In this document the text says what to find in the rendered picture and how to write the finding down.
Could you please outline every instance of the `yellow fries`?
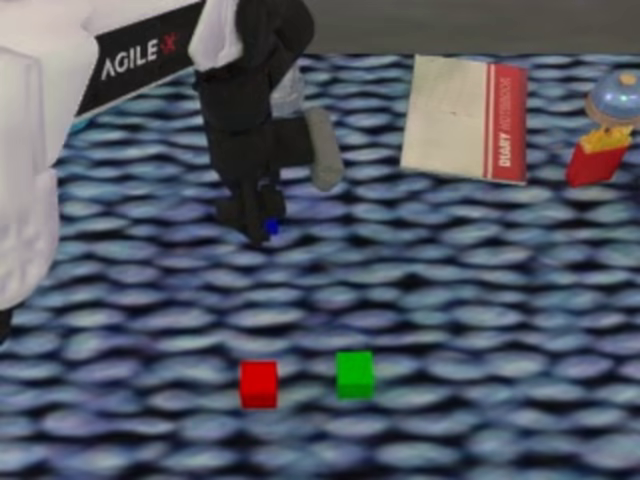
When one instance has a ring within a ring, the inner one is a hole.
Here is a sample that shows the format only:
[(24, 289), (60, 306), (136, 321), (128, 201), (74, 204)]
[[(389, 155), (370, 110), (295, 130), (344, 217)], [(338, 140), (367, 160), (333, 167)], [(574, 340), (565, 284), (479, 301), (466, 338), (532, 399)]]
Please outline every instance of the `yellow fries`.
[(604, 152), (631, 144), (633, 127), (599, 128), (580, 139), (580, 145), (585, 153)]

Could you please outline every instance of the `beige notebook cover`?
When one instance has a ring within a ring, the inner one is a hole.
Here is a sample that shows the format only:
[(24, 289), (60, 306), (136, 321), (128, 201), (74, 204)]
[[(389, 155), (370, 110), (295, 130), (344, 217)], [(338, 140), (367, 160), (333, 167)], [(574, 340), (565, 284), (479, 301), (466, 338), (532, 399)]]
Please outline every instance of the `beige notebook cover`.
[(401, 168), (525, 184), (526, 70), (416, 56)]

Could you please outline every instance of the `green cube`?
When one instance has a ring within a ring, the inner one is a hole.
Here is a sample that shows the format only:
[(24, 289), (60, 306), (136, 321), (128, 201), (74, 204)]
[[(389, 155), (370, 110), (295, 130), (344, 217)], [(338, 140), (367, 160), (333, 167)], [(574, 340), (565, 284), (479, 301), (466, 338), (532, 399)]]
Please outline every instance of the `green cube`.
[(369, 350), (338, 352), (336, 369), (338, 398), (365, 400), (373, 397), (373, 353)]

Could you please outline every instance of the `gray wall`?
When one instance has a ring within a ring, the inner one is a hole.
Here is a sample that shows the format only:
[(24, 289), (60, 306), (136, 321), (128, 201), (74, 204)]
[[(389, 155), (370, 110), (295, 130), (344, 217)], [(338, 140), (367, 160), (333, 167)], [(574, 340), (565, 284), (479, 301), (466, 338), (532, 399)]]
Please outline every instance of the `gray wall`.
[(309, 53), (640, 53), (640, 0), (305, 0)]

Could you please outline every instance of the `water wave pattern tablecloth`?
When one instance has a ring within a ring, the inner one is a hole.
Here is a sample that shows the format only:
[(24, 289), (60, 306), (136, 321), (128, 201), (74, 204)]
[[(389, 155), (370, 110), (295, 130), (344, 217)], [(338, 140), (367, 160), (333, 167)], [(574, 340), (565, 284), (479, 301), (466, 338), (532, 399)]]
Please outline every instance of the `water wave pattern tablecloth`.
[[(0, 353), (0, 478), (640, 479), (638, 151), (564, 182), (584, 95), (640, 57), (484, 59), (530, 68), (529, 186), (401, 173), (412, 59), (307, 57), (347, 174), (288, 172), (262, 250), (213, 219), (191, 73), (74, 133), (56, 263)], [(372, 401), (336, 398), (349, 349)], [(249, 358), (278, 410), (238, 408)]]

